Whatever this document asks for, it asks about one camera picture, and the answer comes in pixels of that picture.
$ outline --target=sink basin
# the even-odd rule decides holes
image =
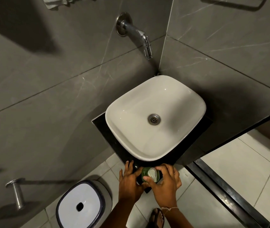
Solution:
[[[205,111],[206,104],[197,93],[160,75],[116,99],[106,110],[106,123],[134,157],[154,161],[177,146]]]

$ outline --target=white string bracelet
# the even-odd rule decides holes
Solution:
[[[163,210],[163,209],[166,209],[166,210],[167,210],[166,212],[163,213],[163,215],[166,215],[166,213],[167,213],[168,211],[170,211],[171,209],[178,209],[178,207],[171,207],[171,208],[168,208],[168,207],[162,207],[161,209],[162,209],[162,210]]]

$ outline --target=person's left hand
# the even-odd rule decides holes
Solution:
[[[129,200],[133,203],[137,202],[142,195],[145,188],[149,185],[144,182],[138,185],[136,178],[141,174],[143,167],[140,167],[135,173],[133,172],[134,161],[126,161],[124,174],[122,175],[122,169],[119,171],[119,196],[118,200]]]

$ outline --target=drain strainer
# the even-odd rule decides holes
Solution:
[[[153,126],[158,125],[160,121],[160,116],[157,114],[151,114],[150,116],[148,116],[148,122]]]

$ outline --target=floor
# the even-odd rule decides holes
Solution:
[[[228,184],[270,221],[270,140],[253,130],[202,157]],[[112,155],[84,179],[98,179],[118,202],[118,173],[123,163]],[[182,186],[177,204],[195,228],[243,227],[194,177],[180,165]],[[22,228],[59,228],[55,208],[59,198]],[[153,208],[158,207],[153,192],[143,194],[129,216],[128,228],[144,228]]]

